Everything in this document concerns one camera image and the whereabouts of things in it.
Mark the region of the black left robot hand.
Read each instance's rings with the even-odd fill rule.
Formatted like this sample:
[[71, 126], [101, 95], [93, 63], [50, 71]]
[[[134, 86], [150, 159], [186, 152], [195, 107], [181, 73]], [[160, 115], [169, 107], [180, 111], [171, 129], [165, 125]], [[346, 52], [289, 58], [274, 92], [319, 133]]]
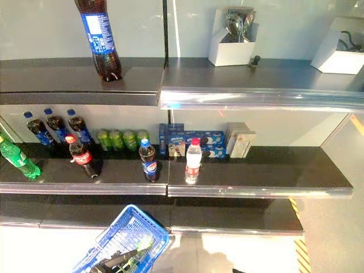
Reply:
[[131, 258], [136, 256], [137, 253], [138, 250], [132, 250], [126, 253], [117, 251], [110, 258], [105, 258], [93, 266], [90, 272], [117, 272], [117, 270], [123, 269], [123, 266], [126, 265]]

